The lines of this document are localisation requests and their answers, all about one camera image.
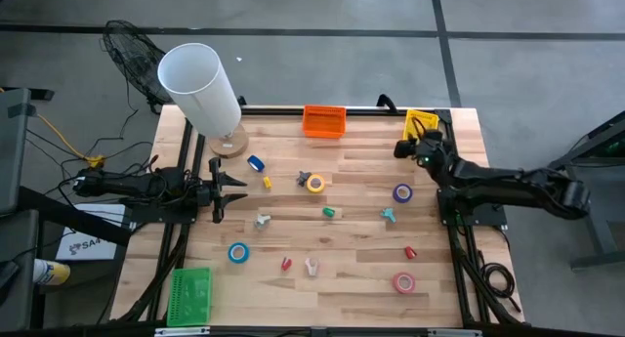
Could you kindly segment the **black aluminium table frame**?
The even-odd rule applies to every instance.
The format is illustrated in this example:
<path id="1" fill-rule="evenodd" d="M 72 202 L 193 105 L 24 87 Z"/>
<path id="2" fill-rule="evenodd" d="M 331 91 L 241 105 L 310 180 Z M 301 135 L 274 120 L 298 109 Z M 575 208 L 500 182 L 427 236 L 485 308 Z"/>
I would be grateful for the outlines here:
<path id="1" fill-rule="evenodd" d="M 247 184 L 220 224 L 202 211 L 191 226 L 184 263 L 214 272 L 211 323 L 236 326 L 458 327 L 462 323 L 447 229 L 438 217 L 436 186 L 393 149 L 401 112 L 352 108 L 339 139 L 305 136 L 295 107 L 248 106 L 243 126 L 247 153 L 265 163 L 255 172 L 244 156 L 223 169 Z M 325 180 L 320 193 L 300 187 L 299 172 Z M 266 189 L 263 178 L 271 179 Z M 408 184 L 413 196 L 398 203 L 393 190 Z M 333 218 L 322 209 L 335 210 Z M 381 216 L 393 208 L 396 222 Z M 257 216 L 270 215 L 261 230 Z M 243 264 L 229 247 L 250 249 Z M 404 248 L 417 256 L 407 259 Z M 292 260 L 286 272 L 283 258 Z M 309 276 L 307 258 L 319 260 Z M 410 294 L 393 287 L 397 273 L 414 276 Z"/>

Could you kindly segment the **light blue tape roll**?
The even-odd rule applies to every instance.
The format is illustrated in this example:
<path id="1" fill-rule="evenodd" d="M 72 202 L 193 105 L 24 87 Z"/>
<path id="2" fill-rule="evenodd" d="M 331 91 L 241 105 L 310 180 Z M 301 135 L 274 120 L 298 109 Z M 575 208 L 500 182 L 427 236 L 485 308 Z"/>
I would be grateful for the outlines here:
<path id="1" fill-rule="evenodd" d="M 245 263 L 250 256 L 249 247 L 243 242 L 236 242 L 229 247 L 229 260 L 235 264 Z"/>

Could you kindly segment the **orange plastic basket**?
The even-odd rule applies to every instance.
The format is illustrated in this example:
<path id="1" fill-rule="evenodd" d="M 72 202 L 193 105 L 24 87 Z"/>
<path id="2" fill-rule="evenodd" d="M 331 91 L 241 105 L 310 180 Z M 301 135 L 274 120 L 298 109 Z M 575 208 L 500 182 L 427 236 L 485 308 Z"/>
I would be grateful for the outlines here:
<path id="1" fill-rule="evenodd" d="M 305 105 L 303 132 L 311 138 L 339 139 L 346 133 L 347 110 L 344 107 Z"/>

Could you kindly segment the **white lamp with wooden base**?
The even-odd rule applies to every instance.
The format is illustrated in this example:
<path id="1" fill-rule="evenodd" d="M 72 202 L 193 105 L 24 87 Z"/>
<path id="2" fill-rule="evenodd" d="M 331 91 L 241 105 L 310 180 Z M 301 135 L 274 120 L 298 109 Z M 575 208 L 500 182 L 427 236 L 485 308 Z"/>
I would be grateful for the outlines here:
<path id="1" fill-rule="evenodd" d="M 157 78 L 215 155 L 234 158 L 247 149 L 241 107 L 212 47 L 187 43 L 171 49 L 159 63 Z"/>

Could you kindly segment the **black floor fan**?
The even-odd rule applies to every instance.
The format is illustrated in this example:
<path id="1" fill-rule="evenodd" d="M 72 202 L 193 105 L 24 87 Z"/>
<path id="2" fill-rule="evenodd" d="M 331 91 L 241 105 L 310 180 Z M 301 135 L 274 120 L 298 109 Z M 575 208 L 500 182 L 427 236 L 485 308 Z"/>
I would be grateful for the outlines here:
<path id="1" fill-rule="evenodd" d="M 165 52 L 138 27 L 124 20 L 105 24 L 103 42 L 105 51 L 126 80 L 146 97 L 150 111 L 159 115 L 157 108 L 172 102 L 157 75 Z"/>

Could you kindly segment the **green plastic basket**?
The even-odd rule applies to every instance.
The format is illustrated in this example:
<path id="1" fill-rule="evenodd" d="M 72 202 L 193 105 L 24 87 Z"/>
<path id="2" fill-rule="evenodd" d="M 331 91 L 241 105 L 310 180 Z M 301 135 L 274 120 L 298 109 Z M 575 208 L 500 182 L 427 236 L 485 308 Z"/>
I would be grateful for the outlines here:
<path id="1" fill-rule="evenodd" d="M 170 282 L 167 326 L 207 325 L 211 315 L 211 300 L 210 268 L 174 269 Z"/>

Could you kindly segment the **white and yellow bottle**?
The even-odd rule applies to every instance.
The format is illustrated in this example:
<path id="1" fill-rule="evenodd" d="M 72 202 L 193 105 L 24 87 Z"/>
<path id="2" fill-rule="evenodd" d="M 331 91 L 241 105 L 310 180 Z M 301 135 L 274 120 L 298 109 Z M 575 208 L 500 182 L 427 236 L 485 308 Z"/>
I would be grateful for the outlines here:
<path id="1" fill-rule="evenodd" d="M 33 261 L 32 281 L 38 285 L 62 285 L 70 276 L 69 265 L 35 259 Z"/>

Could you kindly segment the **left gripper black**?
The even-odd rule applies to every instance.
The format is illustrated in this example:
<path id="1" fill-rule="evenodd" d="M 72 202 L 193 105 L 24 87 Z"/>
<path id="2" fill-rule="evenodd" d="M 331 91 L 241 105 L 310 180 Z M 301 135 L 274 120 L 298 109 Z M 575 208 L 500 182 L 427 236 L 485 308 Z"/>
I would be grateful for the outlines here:
<path id="1" fill-rule="evenodd" d="M 222 196 L 223 186 L 246 187 L 247 184 L 229 176 L 226 172 L 221 172 L 222 162 L 219 157 L 211 158 L 208 163 L 212 179 L 200 182 L 195 192 L 195 201 L 198 208 L 212 205 L 212 222 L 220 224 L 224 218 L 224 209 L 227 205 L 247 196 L 246 193 L 230 193 Z"/>

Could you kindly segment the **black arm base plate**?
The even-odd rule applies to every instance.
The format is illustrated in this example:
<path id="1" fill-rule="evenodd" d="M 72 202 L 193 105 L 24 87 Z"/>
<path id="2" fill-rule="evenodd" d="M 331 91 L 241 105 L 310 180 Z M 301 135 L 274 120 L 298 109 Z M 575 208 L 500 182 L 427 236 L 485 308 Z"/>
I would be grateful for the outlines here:
<path id="1" fill-rule="evenodd" d="M 507 228 L 508 222 L 501 205 L 470 204 L 453 190 L 437 190 L 437 206 L 440 222 L 444 226 L 486 226 Z"/>
<path id="2" fill-rule="evenodd" d="M 196 207 L 156 207 L 152 205 L 128 205 L 130 220 L 138 224 L 192 224 L 197 217 Z"/>

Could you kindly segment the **yellow plastic basket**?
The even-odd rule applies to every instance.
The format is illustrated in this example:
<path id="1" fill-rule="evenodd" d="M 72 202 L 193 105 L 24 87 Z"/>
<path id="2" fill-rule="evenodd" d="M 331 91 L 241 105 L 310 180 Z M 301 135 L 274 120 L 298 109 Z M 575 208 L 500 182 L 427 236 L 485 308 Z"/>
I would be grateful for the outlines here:
<path id="1" fill-rule="evenodd" d="M 404 120 L 402 138 L 419 140 L 427 130 L 437 130 L 438 123 L 439 117 L 434 113 L 409 109 Z"/>

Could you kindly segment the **black side table frame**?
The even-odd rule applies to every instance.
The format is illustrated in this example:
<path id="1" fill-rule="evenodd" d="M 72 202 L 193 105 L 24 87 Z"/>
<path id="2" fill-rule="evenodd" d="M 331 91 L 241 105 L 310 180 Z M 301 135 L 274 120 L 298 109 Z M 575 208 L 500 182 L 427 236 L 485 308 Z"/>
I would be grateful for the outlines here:
<path id="1" fill-rule="evenodd" d="M 602 170 L 625 167 L 625 110 L 583 135 L 564 155 L 549 167 L 576 177 L 575 168 Z M 575 271 L 625 263 L 625 250 L 619 250 L 607 220 L 588 215 L 584 222 L 595 254 L 570 262 Z"/>

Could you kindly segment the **white printed box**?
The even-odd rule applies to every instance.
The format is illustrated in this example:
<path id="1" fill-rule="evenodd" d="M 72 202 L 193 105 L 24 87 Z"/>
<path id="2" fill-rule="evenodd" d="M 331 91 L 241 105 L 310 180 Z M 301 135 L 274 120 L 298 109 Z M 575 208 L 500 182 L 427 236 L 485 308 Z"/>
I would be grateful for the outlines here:
<path id="1" fill-rule="evenodd" d="M 77 208 L 117 227 L 127 227 L 129 212 L 122 204 L 78 204 Z M 55 259 L 61 262 L 113 260 L 117 245 L 65 228 Z"/>

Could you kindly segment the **dark grey case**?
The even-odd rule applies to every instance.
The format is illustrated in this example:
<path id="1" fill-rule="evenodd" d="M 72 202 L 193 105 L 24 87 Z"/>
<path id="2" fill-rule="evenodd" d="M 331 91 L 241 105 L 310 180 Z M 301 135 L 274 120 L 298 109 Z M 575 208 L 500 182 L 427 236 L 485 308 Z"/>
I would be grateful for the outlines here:
<path id="1" fill-rule="evenodd" d="M 0 332 L 30 326 L 39 213 L 0 217 Z"/>
<path id="2" fill-rule="evenodd" d="M 29 101 L 26 89 L 0 93 L 0 216 L 18 204 Z"/>

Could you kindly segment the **pink tape roll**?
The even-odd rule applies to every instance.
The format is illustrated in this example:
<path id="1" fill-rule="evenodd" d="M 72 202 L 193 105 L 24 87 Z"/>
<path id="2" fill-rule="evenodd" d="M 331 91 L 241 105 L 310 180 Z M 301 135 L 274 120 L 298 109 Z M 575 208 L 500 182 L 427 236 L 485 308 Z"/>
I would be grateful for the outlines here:
<path id="1" fill-rule="evenodd" d="M 409 273 L 397 273 L 393 277 L 393 287 L 400 294 L 410 294 L 414 291 L 416 280 Z"/>

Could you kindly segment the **black diagonal beam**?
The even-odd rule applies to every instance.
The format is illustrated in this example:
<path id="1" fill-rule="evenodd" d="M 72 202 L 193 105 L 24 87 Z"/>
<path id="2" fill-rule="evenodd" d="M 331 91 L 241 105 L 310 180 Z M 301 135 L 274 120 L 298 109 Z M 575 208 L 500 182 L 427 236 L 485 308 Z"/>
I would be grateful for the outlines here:
<path id="1" fill-rule="evenodd" d="M 126 247 L 131 232 L 101 220 L 95 215 L 82 212 L 26 187 L 19 188 L 20 210 L 37 210 L 40 218 L 60 226 L 71 228 L 105 241 Z"/>

